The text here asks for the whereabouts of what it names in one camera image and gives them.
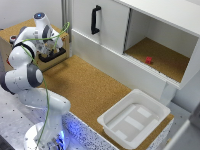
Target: open cabinet compartment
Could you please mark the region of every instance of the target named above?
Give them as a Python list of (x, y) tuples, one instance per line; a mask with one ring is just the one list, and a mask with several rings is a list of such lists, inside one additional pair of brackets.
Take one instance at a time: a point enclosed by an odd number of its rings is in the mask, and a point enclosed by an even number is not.
[[(124, 55), (181, 87), (197, 42), (197, 36), (131, 9)], [(152, 57), (151, 64), (145, 63), (146, 57)]]

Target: white wall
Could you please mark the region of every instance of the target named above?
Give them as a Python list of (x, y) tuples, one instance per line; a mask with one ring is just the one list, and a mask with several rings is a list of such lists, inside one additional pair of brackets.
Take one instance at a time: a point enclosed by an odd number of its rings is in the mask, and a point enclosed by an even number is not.
[(200, 102), (200, 71), (183, 89), (177, 91), (173, 102), (189, 112), (195, 109)]
[(62, 27), (61, 0), (0, 0), (0, 29), (31, 19), (37, 12), (44, 12), (51, 24)]

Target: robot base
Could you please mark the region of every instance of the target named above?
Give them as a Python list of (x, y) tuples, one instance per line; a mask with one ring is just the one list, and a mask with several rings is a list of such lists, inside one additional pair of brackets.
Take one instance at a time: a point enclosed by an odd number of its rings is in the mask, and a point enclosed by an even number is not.
[[(25, 137), (24, 137), (24, 150), (59, 150), (56, 148), (57, 146), (55, 146), (53, 142), (47, 143), (45, 146), (40, 145), (37, 147), (37, 141), (35, 141), (34, 138), (37, 135), (37, 132), (43, 127), (43, 125), (44, 125), (43, 122), (35, 124), (26, 132)], [(65, 132), (63, 135), (64, 136), (63, 141), (64, 141), (64, 147), (65, 147), (64, 150), (66, 150), (67, 147), (69, 146), (70, 138), (68, 137), (68, 135), (69, 133), (67, 132)]]

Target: cabinet shelf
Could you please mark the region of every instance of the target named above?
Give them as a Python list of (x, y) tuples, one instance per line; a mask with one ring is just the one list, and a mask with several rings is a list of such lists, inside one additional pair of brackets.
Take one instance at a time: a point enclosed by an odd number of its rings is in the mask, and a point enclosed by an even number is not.
[(146, 65), (178, 82), (181, 82), (190, 60), (190, 58), (149, 38), (144, 38), (125, 53), (143, 63), (145, 63), (146, 57), (152, 57), (152, 63)]

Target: small red block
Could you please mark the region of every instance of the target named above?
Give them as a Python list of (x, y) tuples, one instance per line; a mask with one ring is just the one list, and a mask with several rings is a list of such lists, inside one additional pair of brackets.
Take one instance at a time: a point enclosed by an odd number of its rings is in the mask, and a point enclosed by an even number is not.
[(151, 64), (152, 57), (147, 57), (145, 63)]

